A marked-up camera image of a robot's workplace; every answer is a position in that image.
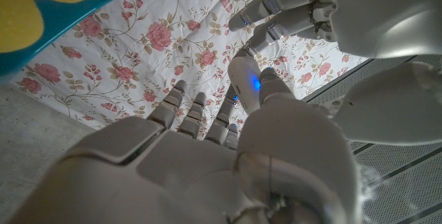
robotic hand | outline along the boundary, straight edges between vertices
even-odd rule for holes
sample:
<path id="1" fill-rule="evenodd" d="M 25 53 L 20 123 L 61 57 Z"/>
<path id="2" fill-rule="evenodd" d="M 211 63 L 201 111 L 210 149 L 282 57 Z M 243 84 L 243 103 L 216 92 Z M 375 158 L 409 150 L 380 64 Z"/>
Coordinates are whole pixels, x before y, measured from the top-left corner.
<path id="1" fill-rule="evenodd" d="M 126 118 L 75 145 L 11 223 L 360 223 L 345 137 L 440 142 L 442 73 L 402 64 L 315 106 L 295 99 L 271 68 L 260 72 L 253 57 L 293 34 L 366 57 L 442 54 L 441 11 L 439 0 L 252 1 L 232 30 L 276 16 L 229 64 L 231 86 L 204 141 L 195 139 L 203 93 L 177 132 L 169 130 L 186 89 L 180 81 L 147 120 Z M 250 115 L 239 142 L 229 125 L 238 98 Z"/>
<path id="2" fill-rule="evenodd" d="M 261 109 L 239 144 L 232 91 L 203 141 L 203 93 L 169 130 L 186 90 L 179 81 L 147 120 L 125 118 L 70 149 L 11 223 L 359 223 L 359 181 L 340 129 L 271 68 L 259 80 Z"/>
<path id="3" fill-rule="evenodd" d="M 272 15 L 244 46 L 248 55 L 295 34 L 337 41 L 341 51 L 363 57 L 442 54 L 441 0 L 253 0 L 229 28 Z"/>

white robotic hand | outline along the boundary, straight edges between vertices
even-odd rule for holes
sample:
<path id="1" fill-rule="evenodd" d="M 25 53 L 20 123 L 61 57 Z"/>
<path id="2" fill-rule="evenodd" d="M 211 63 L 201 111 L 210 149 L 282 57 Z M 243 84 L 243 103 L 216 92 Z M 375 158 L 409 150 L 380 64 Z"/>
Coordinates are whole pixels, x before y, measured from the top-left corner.
<path id="1" fill-rule="evenodd" d="M 70 149 L 11 223 L 359 223 L 358 177 L 339 128 L 270 68 L 260 81 L 261 108 L 239 143 L 229 125 L 233 90 L 204 140 L 195 139 L 203 93 L 177 132 L 169 129 L 180 81 L 147 120 L 125 118 Z"/>
<path id="2" fill-rule="evenodd" d="M 442 0 L 253 0 L 229 28 L 272 15 L 255 28 L 247 54 L 295 34 L 337 41 L 341 51 L 370 58 L 442 54 Z"/>

metal mesh panel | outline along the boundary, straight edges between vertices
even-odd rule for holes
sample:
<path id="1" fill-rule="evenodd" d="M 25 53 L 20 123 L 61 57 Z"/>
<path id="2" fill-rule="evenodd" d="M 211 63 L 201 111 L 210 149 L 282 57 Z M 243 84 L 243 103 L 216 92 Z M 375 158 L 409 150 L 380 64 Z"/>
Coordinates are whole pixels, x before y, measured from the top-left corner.
<path id="1" fill-rule="evenodd" d="M 439 147 L 442 147 L 442 144 L 419 145 L 415 147 L 394 147 L 376 144 L 356 154 L 355 159 L 361 166 L 363 184 L 368 185 Z M 378 177 L 370 175 L 371 171 L 375 171 Z"/>
<path id="2" fill-rule="evenodd" d="M 442 210 L 413 222 L 413 224 L 441 224 L 441 223 L 442 223 Z"/>
<path id="3" fill-rule="evenodd" d="M 442 155 L 398 174 L 373 189 L 364 223 L 397 223 L 442 201 Z"/>
<path id="4" fill-rule="evenodd" d="M 365 143 L 361 143 L 361 142 L 351 142 L 351 141 L 349 141 L 349 143 L 350 143 L 350 149 L 352 151 L 356 151 L 356 150 L 358 150 L 358 149 L 360 149 L 360 148 L 362 148 L 363 146 L 366 145 Z"/>

white fabric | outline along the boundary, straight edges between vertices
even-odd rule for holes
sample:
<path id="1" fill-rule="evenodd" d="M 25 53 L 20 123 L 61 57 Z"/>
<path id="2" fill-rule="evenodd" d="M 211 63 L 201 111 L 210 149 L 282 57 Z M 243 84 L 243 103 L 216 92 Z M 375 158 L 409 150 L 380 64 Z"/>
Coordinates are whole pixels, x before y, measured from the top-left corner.
<path id="1" fill-rule="evenodd" d="M 177 122 L 199 91 L 208 97 L 200 136 L 229 85 L 227 65 L 254 25 L 230 32 L 229 18 L 250 0 L 114 0 L 34 58 L 12 81 L 36 100 L 100 129 L 128 115 L 146 118 L 178 80 L 189 84 Z M 336 43 L 290 37 L 258 56 L 297 98 L 365 58 Z M 242 126 L 240 105 L 231 119 Z"/>

robot finger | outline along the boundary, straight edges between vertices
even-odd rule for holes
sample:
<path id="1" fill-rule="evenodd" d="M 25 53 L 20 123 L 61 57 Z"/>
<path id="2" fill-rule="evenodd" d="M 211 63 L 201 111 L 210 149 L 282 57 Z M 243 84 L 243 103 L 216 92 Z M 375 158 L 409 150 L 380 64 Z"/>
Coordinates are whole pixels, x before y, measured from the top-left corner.
<path id="1" fill-rule="evenodd" d="M 230 123 L 230 117 L 235 109 L 238 97 L 232 85 L 227 89 L 226 97 L 221 104 L 220 110 L 216 115 L 215 120 L 207 131 L 204 140 L 212 141 L 216 144 L 222 144 L 227 136 L 227 131 Z"/>
<path id="2" fill-rule="evenodd" d="M 157 107 L 155 107 L 147 119 L 158 122 L 167 129 L 170 129 L 173 120 L 175 119 L 175 115 L 181 105 L 186 88 L 187 83 L 184 80 L 180 80 L 163 99 L 163 101 L 160 102 Z"/>
<path id="3" fill-rule="evenodd" d="M 282 10 L 289 10 L 310 3 L 311 0 L 253 0 L 229 21 L 232 31 L 239 30 Z"/>
<path id="4" fill-rule="evenodd" d="M 312 26 L 314 24 L 310 17 L 309 5 L 286 10 L 267 23 L 257 26 L 243 49 L 253 57 L 281 37 L 295 34 Z"/>
<path id="5" fill-rule="evenodd" d="M 266 68 L 260 75 L 260 105 L 275 97 L 283 97 L 295 100 L 295 95 L 284 81 L 278 77 L 275 70 Z"/>
<path id="6" fill-rule="evenodd" d="M 224 147 L 236 151 L 238 148 L 238 128 L 236 124 L 229 125 L 229 132 L 227 132 L 226 141 L 222 144 Z"/>
<path id="7" fill-rule="evenodd" d="M 196 139 L 200 130 L 202 112 L 205 105 L 206 95 L 203 92 L 199 92 L 177 132 L 187 134 Z"/>

